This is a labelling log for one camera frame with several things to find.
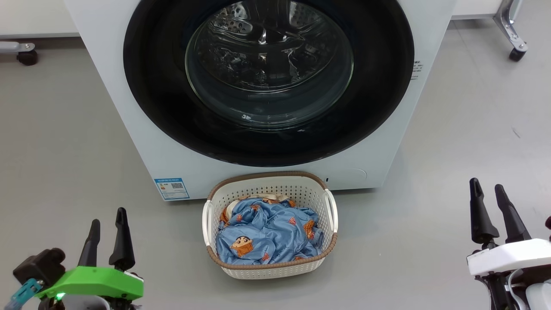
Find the clothes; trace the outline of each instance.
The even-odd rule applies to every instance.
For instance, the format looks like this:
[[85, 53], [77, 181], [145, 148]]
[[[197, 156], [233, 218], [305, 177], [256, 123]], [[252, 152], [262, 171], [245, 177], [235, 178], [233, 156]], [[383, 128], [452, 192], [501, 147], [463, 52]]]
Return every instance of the clothes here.
[[218, 257], [233, 265], [265, 265], [317, 256], [323, 243], [317, 221], [312, 209], [296, 208], [284, 195], [243, 197], [220, 215]]

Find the gray floor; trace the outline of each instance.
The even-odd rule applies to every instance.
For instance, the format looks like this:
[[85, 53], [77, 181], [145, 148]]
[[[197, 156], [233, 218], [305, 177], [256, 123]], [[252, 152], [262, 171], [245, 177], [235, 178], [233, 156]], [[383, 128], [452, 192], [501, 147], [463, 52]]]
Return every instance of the gray floor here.
[[486, 309], [465, 260], [478, 248], [469, 179], [481, 180], [502, 235], [496, 183], [533, 237], [550, 234], [550, 13], [547, 0], [525, 1], [515, 25], [531, 49], [520, 63], [493, 22], [452, 23], [384, 188], [337, 194], [339, 241], [318, 270], [261, 282], [208, 258], [201, 201], [161, 201], [80, 42], [38, 42], [34, 67], [1, 56], [0, 303], [28, 255], [59, 247], [73, 267], [94, 218], [106, 266], [125, 207], [149, 309]]

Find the cartoon character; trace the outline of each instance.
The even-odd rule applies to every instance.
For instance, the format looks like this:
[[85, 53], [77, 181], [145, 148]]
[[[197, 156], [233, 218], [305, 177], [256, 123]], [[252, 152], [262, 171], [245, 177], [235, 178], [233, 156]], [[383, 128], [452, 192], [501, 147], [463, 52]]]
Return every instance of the cartoon character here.
[[252, 251], [252, 240], [247, 236], [238, 237], [235, 239], [234, 244], [231, 245], [231, 248], [236, 250], [237, 256], [241, 258]]

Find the basket handle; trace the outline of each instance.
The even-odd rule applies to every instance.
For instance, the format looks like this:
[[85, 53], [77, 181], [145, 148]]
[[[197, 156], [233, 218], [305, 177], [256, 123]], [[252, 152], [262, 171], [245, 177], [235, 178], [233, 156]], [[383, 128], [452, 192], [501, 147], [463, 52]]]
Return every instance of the basket handle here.
[[206, 246], [210, 246], [212, 240], [212, 216], [210, 216], [213, 209], [212, 202], [207, 200], [203, 207], [203, 239]]
[[333, 233], [337, 233], [339, 230], [339, 215], [337, 213], [337, 203], [335, 202], [335, 197], [330, 190], [325, 189], [325, 205], [327, 206], [327, 213], [331, 215], [329, 217], [329, 224], [333, 229]]

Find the energy label sticker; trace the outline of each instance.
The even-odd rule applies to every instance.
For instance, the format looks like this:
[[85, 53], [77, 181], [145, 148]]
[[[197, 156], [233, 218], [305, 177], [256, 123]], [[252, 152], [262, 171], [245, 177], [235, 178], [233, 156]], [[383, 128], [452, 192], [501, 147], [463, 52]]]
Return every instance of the energy label sticker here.
[[181, 178], [155, 179], [155, 183], [164, 200], [182, 200], [190, 197]]

